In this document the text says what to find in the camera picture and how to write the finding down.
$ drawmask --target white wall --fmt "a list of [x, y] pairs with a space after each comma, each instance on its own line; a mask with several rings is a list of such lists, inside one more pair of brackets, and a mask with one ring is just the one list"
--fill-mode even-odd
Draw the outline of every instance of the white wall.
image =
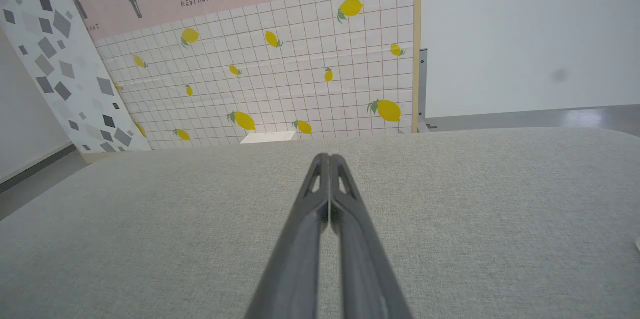
[[71, 141], [0, 30], [0, 183]]
[[422, 0], [426, 117], [640, 104], [640, 0]]

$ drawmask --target black square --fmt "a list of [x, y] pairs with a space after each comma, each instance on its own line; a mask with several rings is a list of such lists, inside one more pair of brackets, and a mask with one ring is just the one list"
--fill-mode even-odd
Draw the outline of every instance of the black square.
[[51, 0], [40, 0], [40, 5], [42, 6], [42, 10], [53, 12], [53, 7], [51, 6]]
[[112, 139], [112, 133], [106, 132], [104, 130], [100, 130], [100, 133], [102, 133], [102, 137], [105, 139], [105, 141], [110, 141], [110, 142], [114, 141], [114, 139]]
[[43, 18], [38, 19], [40, 20], [40, 27], [42, 28], [42, 32], [53, 34], [53, 29], [51, 29], [51, 22]]
[[112, 128], [116, 128], [116, 124], [114, 123], [114, 118], [106, 115], [103, 115], [102, 118], [104, 119], [104, 125]]
[[7, 22], [9, 22], [11, 24], [15, 24], [16, 23], [16, 17], [14, 16], [14, 12], [13, 11], [4, 10], [4, 18], [6, 19]]

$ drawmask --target dark baseboard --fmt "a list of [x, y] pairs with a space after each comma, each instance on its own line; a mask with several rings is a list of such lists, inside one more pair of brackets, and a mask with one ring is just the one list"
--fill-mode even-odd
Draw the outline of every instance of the dark baseboard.
[[26, 169], [25, 171], [19, 173], [18, 175], [16, 175], [16, 176], [10, 178], [9, 180], [3, 182], [2, 184], [0, 184], [0, 194], [2, 194], [4, 192], [6, 192], [7, 190], [15, 187], [20, 182], [23, 182], [24, 180], [26, 180], [30, 176], [38, 173], [42, 169], [45, 169], [46, 167], [50, 166], [51, 164], [54, 164], [58, 160], [66, 157], [67, 155], [70, 155], [74, 151], [76, 151], [76, 146], [71, 144], [71, 145], [67, 146], [66, 148], [60, 150], [59, 152], [57, 152], [57, 153], [51, 155], [50, 157], [44, 159], [43, 161], [41, 161], [41, 162], [35, 164], [34, 166]]

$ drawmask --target gray fabric surface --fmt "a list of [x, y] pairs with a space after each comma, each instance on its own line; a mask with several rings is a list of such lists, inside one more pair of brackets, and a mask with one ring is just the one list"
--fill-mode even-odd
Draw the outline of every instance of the gray fabric surface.
[[[506, 129], [119, 155], [0, 221], [0, 317], [241, 318], [319, 152], [340, 153], [416, 318], [640, 313], [640, 139]], [[339, 318], [322, 235], [320, 317]]]

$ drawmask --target floor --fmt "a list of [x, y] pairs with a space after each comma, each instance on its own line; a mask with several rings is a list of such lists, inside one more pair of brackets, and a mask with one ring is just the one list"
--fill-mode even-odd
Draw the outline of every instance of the floor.
[[[504, 112], [446, 118], [428, 118], [430, 132], [492, 128], [603, 128], [640, 137], [640, 105], [592, 109]], [[87, 163], [74, 151], [33, 176], [0, 193], [0, 221], [62, 180], [85, 168]]]
[[76, 150], [3, 191], [0, 193], [0, 221], [86, 166], [87, 162]]

